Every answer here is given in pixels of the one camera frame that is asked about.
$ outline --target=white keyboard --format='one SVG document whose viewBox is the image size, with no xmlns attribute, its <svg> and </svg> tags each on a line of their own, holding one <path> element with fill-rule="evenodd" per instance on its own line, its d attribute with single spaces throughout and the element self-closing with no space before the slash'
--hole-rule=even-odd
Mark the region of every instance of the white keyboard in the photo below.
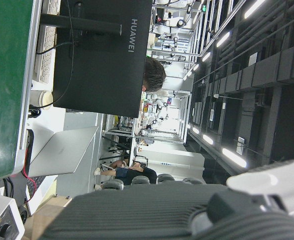
<svg viewBox="0 0 294 240">
<path fill-rule="evenodd" d="M 57 15 L 60 9 L 60 0 L 43 0 L 42 13 Z M 54 46 L 56 28 L 53 26 L 39 27 L 37 52 L 43 52 Z M 37 82 L 47 84 L 49 81 L 49 71 L 51 64 L 52 51 L 42 55 L 36 55 L 34 79 Z"/>
</svg>

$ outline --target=man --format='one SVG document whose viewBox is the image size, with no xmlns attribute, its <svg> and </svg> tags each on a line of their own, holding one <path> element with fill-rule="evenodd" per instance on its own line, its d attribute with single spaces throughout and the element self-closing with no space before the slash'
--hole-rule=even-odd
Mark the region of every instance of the man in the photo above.
<svg viewBox="0 0 294 240">
<path fill-rule="evenodd" d="M 101 171 L 99 167 L 96 168 L 94 175 L 105 175 L 105 176 L 115 176 L 116 179 L 123 181 L 124 185 L 131 185 L 131 182 L 136 176 L 146 176 L 151 184 L 155 184 L 157 181 L 157 174 L 154 170 L 140 166 L 140 163 L 135 162 L 134 166 L 125 168 L 125 163 L 122 160 L 113 162 L 112 165 L 115 170 L 105 170 Z"/>
<path fill-rule="evenodd" d="M 165 78 L 166 72 L 162 64 L 159 61 L 147 56 L 142 91 L 156 92 L 162 88 Z"/>
</svg>

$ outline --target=ceiling light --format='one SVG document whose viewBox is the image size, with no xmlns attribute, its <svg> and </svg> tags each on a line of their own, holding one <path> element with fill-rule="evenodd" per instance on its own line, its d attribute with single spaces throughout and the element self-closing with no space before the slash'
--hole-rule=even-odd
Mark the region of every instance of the ceiling light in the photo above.
<svg viewBox="0 0 294 240">
<path fill-rule="evenodd" d="M 225 40 L 228 39 L 228 37 L 230 36 L 230 32 L 227 32 L 217 43 L 217 48 L 223 44 L 225 42 Z"/>
<path fill-rule="evenodd" d="M 247 19 L 255 10 L 258 9 L 258 7 L 260 7 L 260 5 L 264 2 L 265 0 L 257 0 L 252 6 L 251 8 L 249 8 L 248 11 L 246 11 L 245 13 L 245 19 Z"/>
<path fill-rule="evenodd" d="M 195 67 L 193 68 L 193 71 L 197 70 L 199 67 L 199 64 L 195 65 Z"/>
<path fill-rule="evenodd" d="M 196 134 L 199 134 L 199 130 L 196 129 L 195 127 L 192 128 L 192 131 L 195 132 Z"/>
<path fill-rule="evenodd" d="M 210 145 L 213 145 L 213 140 L 209 138 L 207 135 L 203 134 L 202 138 Z"/>
<path fill-rule="evenodd" d="M 197 18 L 198 18 L 198 12 L 197 12 L 197 14 L 195 15 L 195 18 L 193 19 L 193 24 L 195 24 L 196 23 L 196 21 L 197 21 Z"/>
<path fill-rule="evenodd" d="M 227 156 L 230 160 L 234 161 L 239 166 L 243 168 L 247 167 L 247 162 L 245 160 L 243 160 L 238 155 L 235 155 L 233 152 L 227 150 L 226 148 L 222 149 L 222 153 L 223 155 Z"/>
<path fill-rule="evenodd" d="M 211 52 L 208 52 L 208 53 L 203 57 L 202 61 L 204 62 L 205 60 L 207 60 L 208 57 L 210 57 L 210 55 L 211 55 Z"/>
</svg>

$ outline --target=black monitor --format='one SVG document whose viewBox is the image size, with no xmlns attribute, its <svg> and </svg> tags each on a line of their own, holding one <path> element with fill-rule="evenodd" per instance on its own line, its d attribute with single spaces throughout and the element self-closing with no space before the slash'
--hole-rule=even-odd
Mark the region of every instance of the black monitor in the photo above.
<svg viewBox="0 0 294 240">
<path fill-rule="evenodd" d="M 75 42 L 73 74 L 69 81 L 73 46 L 58 47 L 53 98 L 63 97 L 54 106 L 137 118 L 152 0 L 68 2 Z M 65 22 L 57 21 L 57 45 L 72 41 L 66 3 L 61 1 Z"/>
</svg>

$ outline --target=silver laptop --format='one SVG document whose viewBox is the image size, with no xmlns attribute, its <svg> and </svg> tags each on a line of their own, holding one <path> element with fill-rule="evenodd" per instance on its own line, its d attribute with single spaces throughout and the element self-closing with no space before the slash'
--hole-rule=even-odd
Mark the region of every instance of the silver laptop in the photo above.
<svg viewBox="0 0 294 240">
<path fill-rule="evenodd" d="M 74 173 L 98 127 L 56 132 L 29 167 L 29 177 Z"/>
</svg>

